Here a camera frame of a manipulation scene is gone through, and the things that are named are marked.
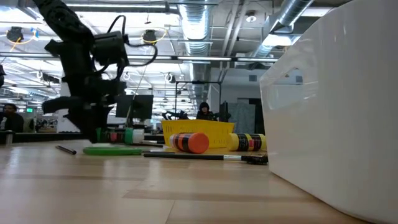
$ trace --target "white container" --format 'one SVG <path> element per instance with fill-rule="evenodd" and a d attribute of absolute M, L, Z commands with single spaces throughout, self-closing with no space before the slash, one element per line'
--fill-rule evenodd
<path fill-rule="evenodd" d="M 260 81 L 270 170 L 376 223 L 398 223 L 397 9 L 356 0 L 331 11 Z M 275 85 L 292 71 L 303 85 Z"/>

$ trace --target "person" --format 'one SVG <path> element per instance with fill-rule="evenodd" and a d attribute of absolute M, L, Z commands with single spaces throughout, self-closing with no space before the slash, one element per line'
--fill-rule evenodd
<path fill-rule="evenodd" d="M 209 107 L 208 103 L 202 102 L 199 105 L 197 119 L 204 119 L 204 120 L 209 120 L 209 121 L 213 121 L 215 119 L 214 114 L 210 111 L 210 107 Z"/>
<path fill-rule="evenodd" d="M 0 121 L 0 129 L 2 131 L 24 132 L 24 119 L 17 114 L 17 106 L 13 103 L 4 105 L 3 112 L 0 112 Z"/>

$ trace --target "marker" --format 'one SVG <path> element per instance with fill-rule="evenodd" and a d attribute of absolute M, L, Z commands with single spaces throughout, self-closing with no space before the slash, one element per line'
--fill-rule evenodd
<path fill-rule="evenodd" d="M 69 153 L 69 154 L 72 154 L 72 155 L 75 155 L 77 152 L 75 151 L 75 150 L 73 150 L 73 149 L 67 149 L 67 148 L 65 148 L 65 147 L 63 147 L 63 146 L 55 146 L 57 149 L 60 149 L 60 150 L 62 150 L 62 151 L 64 151 L 64 152 L 67 152 L 67 153 Z"/>

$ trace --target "hair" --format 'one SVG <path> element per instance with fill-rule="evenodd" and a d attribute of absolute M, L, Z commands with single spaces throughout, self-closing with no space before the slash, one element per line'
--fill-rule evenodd
<path fill-rule="evenodd" d="M 14 104 L 14 103 L 7 103 L 7 104 L 5 104 L 4 106 L 3 106 L 3 110 L 5 110 L 6 109 L 6 106 L 10 106 L 10 107 L 12 107 L 12 109 L 14 109 L 14 110 L 17 110 L 17 106 Z"/>

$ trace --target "ceiling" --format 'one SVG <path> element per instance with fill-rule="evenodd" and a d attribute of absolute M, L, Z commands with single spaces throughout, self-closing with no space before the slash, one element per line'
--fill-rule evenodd
<path fill-rule="evenodd" d="M 300 32 L 302 33 L 315 22 L 316 19 L 324 15 L 325 12 L 347 1 L 348 0 L 317 0 L 313 3 L 316 7 L 311 6 L 308 8 L 303 16 L 295 23 L 295 27 L 301 29 Z M 137 1 L 64 0 L 64 2 L 72 5 L 105 4 L 109 2 L 134 4 Z M 211 7 L 211 21 L 210 37 L 208 37 L 207 42 L 211 46 L 209 56 L 217 57 L 221 55 L 221 49 L 223 48 L 223 42 L 227 32 L 227 22 L 231 19 L 231 10 L 236 1 L 209 0 L 203 2 L 206 2 L 206 4 L 209 4 L 209 2 L 214 4 L 214 6 L 209 6 Z M 231 51 L 232 56 L 236 54 L 247 54 L 254 51 L 257 46 L 259 46 L 264 38 L 262 36 L 262 27 L 264 26 L 266 16 L 278 11 L 281 2 L 282 1 L 278 0 L 245 1 L 247 4 L 246 12 L 253 11 L 256 20 L 254 22 L 243 20 L 238 33 L 238 41 L 233 45 Z M 172 6 L 173 3 L 178 3 L 178 1 L 170 1 L 169 3 Z M 46 25 L 41 16 L 37 14 L 37 10 L 34 7 L 29 7 L 32 5 L 29 5 L 29 3 L 28 5 L 16 5 L 15 7 L 13 5 L 15 5 L 15 0 L 5 0 L 5 3 L 0 3 L 0 52 L 47 54 L 48 52 L 44 50 L 44 47 L 50 39 L 59 40 L 57 35 Z M 82 23 L 89 27 L 94 34 L 105 33 L 114 18 L 120 14 L 120 12 L 116 12 L 114 9 L 110 9 L 108 12 L 98 12 L 95 8 L 90 9 L 90 11 L 78 11 L 76 13 L 80 17 Z M 127 17 L 126 33 L 129 35 L 131 44 L 142 43 L 142 34 L 145 30 L 154 29 L 157 38 L 160 39 L 156 44 L 159 55 L 188 55 L 184 33 L 181 27 L 182 18 L 179 15 L 146 12 L 124 12 L 122 14 Z M 12 26 L 22 27 L 22 33 L 24 35 L 22 44 L 14 46 L 14 43 L 7 39 L 6 33 Z M 113 29 L 121 29 L 121 22 L 116 23 Z M 38 37 L 35 37 L 33 32 L 37 32 Z M 270 56 L 278 58 L 286 49 L 287 47 L 276 47 L 271 52 Z M 139 49 L 126 47 L 126 50 L 128 55 L 153 54 L 152 49 L 149 47 Z M 45 82 L 41 78 L 42 73 L 57 78 L 62 77 L 62 65 L 56 58 L 0 57 L 0 62 L 7 73 L 5 82 L 7 87 L 0 90 L 0 97 L 3 102 L 12 101 L 22 105 L 40 105 L 40 102 L 43 102 L 47 98 L 59 96 L 60 85 Z M 215 82 L 220 75 L 220 63 L 211 62 L 210 66 L 210 81 Z M 180 81 L 191 81 L 191 67 L 191 64 L 188 62 L 152 63 L 146 67 L 128 67 L 125 69 L 122 79 L 127 82 L 129 93 L 134 93 L 137 90 L 138 94 L 154 94 L 155 97 L 157 97 L 155 100 L 162 102 L 162 105 L 155 105 L 156 110 L 154 110 L 154 112 L 160 113 L 174 108 L 174 99 L 172 97 L 175 94 L 175 85 L 165 81 L 166 74 L 170 73 Z M 228 72 L 226 72 L 223 85 L 256 86 L 258 83 L 250 82 L 248 76 L 255 75 L 258 80 L 264 72 L 264 69 L 248 71 L 232 65 Z M 103 75 L 104 78 L 113 78 L 115 76 L 116 66 L 110 66 L 107 69 L 107 75 Z M 182 89 L 181 97 L 179 97 L 178 100 L 186 101 L 186 103 L 180 103 L 180 106 L 177 107 L 178 110 L 195 112 L 195 104 L 198 102 L 195 98 L 195 94 L 193 94 L 193 87 L 191 84 L 186 85 L 184 89 Z"/>

